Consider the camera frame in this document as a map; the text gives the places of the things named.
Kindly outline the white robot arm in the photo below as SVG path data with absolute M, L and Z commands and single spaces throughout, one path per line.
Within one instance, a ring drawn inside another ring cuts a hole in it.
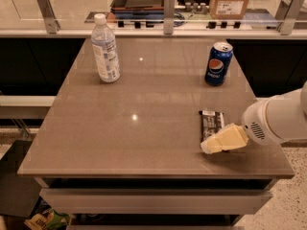
M 243 148 L 251 140 L 259 145 L 282 144 L 307 138 L 307 82 L 303 87 L 283 95 L 258 101 L 242 115 L 241 125 L 214 124 L 213 111 L 204 110 L 211 130 L 202 122 L 201 150 L 206 154 Z

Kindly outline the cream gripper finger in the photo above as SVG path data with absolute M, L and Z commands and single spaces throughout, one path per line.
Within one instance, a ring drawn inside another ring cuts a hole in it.
M 243 148 L 247 143 L 248 136 L 244 129 L 241 126 L 230 124 L 202 141 L 201 150 L 206 154 L 213 154 Z

